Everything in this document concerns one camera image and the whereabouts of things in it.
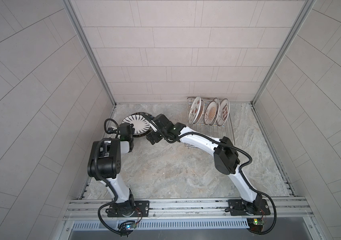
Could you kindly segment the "blue striped white plate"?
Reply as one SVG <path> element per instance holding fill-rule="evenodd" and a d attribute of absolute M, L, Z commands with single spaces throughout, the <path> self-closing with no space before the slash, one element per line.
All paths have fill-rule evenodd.
<path fill-rule="evenodd" d="M 143 136 L 146 136 L 152 131 L 152 126 L 146 120 L 141 113 L 134 113 L 132 115 L 129 115 L 125 117 L 122 121 L 122 124 L 133 124 L 133 137 L 134 138 L 140 138 Z"/>

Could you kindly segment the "dark rimmed beige plate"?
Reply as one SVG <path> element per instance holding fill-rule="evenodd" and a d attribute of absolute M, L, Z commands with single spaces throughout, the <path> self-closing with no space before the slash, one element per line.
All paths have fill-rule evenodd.
<path fill-rule="evenodd" d="M 154 116 L 149 113 L 139 112 L 133 114 L 133 127 L 135 138 L 144 137 L 148 135 L 151 131 L 156 131 L 155 127 L 149 122 L 144 115 L 146 115 L 150 120 L 154 119 Z"/>

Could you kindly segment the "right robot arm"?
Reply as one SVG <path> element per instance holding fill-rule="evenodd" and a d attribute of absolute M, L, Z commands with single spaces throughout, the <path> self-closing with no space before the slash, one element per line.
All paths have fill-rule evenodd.
<path fill-rule="evenodd" d="M 165 139 L 170 144 L 185 143 L 207 152 L 214 158 L 215 168 L 227 175 L 238 189 L 244 205 L 243 211 L 249 215 L 261 212 L 262 194 L 251 185 L 242 171 L 243 167 L 252 162 L 248 153 L 235 147 L 227 137 L 218 139 L 206 136 L 182 123 L 173 124 L 163 114 L 156 117 L 146 113 L 140 115 L 153 127 L 153 131 L 147 135 L 152 145 Z"/>

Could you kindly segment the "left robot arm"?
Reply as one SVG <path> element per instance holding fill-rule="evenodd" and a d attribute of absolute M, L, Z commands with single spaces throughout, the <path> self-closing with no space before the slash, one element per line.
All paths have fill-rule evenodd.
<path fill-rule="evenodd" d="M 133 150 L 133 124 L 120 125 L 113 119 L 104 121 L 104 131 L 114 138 L 104 138 L 92 144 L 87 174 L 89 177 L 103 183 L 110 194 L 112 203 L 106 211 L 109 217 L 129 217 L 135 211 L 134 197 L 131 190 L 119 176 L 121 170 L 121 155 Z"/>

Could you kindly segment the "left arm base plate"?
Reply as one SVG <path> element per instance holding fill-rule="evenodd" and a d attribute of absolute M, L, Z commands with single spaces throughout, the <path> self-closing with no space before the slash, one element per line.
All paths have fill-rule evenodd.
<path fill-rule="evenodd" d="M 105 210 L 109 218 L 134 218 L 148 217 L 149 201 L 126 201 L 124 203 L 112 204 Z"/>

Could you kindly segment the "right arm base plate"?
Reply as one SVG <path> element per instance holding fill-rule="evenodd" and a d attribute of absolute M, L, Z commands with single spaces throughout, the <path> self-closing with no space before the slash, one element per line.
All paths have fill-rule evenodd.
<path fill-rule="evenodd" d="M 261 216 L 270 215 L 270 207 L 265 199 L 261 199 L 259 203 L 249 203 L 240 200 L 228 200 L 228 207 L 225 208 L 226 213 L 231 216 Z"/>

